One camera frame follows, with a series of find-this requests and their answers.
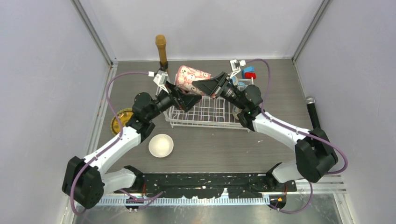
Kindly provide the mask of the blue ceramic mug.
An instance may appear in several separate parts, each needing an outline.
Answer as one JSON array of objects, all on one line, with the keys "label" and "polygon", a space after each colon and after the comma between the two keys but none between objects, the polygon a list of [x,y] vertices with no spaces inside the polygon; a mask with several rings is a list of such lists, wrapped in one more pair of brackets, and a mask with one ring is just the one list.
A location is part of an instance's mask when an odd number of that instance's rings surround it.
[{"label": "blue ceramic mug", "polygon": [[240,91],[242,91],[243,89],[246,88],[246,84],[245,84],[244,82],[239,81],[239,79],[238,79],[236,76],[232,77],[231,80],[230,80],[230,82],[231,82],[234,86],[236,86],[236,88],[237,88],[238,90],[240,90]]}]

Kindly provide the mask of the pink ceramic mug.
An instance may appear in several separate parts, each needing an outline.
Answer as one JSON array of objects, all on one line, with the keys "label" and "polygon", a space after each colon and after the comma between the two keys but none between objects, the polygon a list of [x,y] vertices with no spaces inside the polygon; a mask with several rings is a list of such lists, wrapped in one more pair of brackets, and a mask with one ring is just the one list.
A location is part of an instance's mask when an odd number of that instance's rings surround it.
[{"label": "pink ceramic mug", "polygon": [[177,87],[181,88],[186,92],[204,96],[205,94],[197,87],[195,87],[192,82],[197,80],[206,80],[210,78],[210,73],[183,65],[179,67],[179,70],[176,74],[175,83]]}]

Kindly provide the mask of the white floral bowl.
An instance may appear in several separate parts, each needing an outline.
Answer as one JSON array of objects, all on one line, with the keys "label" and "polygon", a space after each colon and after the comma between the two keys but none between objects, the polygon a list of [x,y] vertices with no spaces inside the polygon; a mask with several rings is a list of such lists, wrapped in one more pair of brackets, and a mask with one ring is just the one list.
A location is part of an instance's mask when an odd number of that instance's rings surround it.
[{"label": "white floral bowl", "polygon": [[170,155],[174,148],[173,139],[167,134],[154,136],[148,145],[149,152],[157,158],[164,158]]}]

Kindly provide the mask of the cream green ceramic mug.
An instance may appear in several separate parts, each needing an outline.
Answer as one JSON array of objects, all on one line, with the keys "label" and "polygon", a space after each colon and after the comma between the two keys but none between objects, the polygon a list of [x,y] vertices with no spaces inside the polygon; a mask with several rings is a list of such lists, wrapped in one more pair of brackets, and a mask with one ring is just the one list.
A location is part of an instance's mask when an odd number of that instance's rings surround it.
[{"label": "cream green ceramic mug", "polygon": [[236,120],[239,120],[238,115],[242,112],[242,110],[236,106],[232,108],[232,115]]}]

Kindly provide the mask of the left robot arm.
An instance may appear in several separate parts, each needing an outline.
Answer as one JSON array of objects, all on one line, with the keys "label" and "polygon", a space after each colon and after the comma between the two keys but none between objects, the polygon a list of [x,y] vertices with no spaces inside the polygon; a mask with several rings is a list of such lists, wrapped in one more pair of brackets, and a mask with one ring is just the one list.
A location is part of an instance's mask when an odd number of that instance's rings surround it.
[{"label": "left robot arm", "polygon": [[139,170],[125,166],[117,172],[108,173],[109,168],[150,136],[155,128],[154,118],[172,106],[187,112],[201,99],[201,95],[185,93],[169,82],[156,98],[147,92],[137,94],[132,107],[133,115],[118,135],[84,158],[75,156],[68,161],[62,191],[70,197],[73,212],[80,215],[75,203],[85,210],[91,209],[103,195],[117,190],[140,192],[143,180]]}]

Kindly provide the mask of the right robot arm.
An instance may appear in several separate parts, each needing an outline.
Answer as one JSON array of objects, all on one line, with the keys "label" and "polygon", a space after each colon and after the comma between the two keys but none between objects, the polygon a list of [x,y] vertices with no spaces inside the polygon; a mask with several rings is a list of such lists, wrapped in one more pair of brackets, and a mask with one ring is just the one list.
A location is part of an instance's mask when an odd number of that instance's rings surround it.
[{"label": "right robot arm", "polygon": [[226,73],[195,80],[192,85],[211,98],[221,97],[239,108],[238,120],[243,127],[267,135],[294,151],[294,160],[281,162],[267,172],[266,183],[271,191],[279,191],[286,182],[297,179],[316,183],[337,164],[335,149],[321,128],[295,127],[265,112],[261,108],[263,99],[259,87],[250,84],[240,90]]}]

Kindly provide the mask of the red blue toy brick stack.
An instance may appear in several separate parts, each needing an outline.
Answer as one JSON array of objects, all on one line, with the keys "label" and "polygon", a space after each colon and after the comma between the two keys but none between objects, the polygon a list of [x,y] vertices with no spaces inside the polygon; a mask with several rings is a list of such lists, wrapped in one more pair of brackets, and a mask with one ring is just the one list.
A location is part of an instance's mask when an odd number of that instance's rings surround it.
[{"label": "red blue toy brick stack", "polygon": [[243,79],[256,79],[256,72],[253,66],[243,68],[241,71]]}]

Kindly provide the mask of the black microphone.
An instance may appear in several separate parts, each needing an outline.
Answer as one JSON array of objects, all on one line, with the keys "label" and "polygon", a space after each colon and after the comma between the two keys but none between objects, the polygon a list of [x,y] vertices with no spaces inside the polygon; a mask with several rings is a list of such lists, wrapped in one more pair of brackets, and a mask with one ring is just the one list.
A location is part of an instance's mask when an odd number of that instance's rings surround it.
[{"label": "black microphone", "polygon": [[311,124],[312,127],[315,128],[321,128],[320,125],[320,121],[319,121],[319,117],[318,117],[318,113],[316,110],[316,106],[315,106],[315,98],[308,96],[305,98],[305,104],[306,104],[306,108],[311,120]]}]

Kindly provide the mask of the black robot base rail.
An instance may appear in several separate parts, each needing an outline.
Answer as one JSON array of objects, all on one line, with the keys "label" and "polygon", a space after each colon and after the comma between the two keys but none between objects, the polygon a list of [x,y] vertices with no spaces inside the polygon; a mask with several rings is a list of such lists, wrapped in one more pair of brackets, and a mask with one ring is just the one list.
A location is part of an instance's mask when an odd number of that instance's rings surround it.
[{"label": "black robot base rail", "polygon": [[187,199],[219,198],[227,191],[232,199],[258,198],[260,193],[295,192],[294,181],[277,183],[266,173],[145,173],[124,191],[139,196]]}]

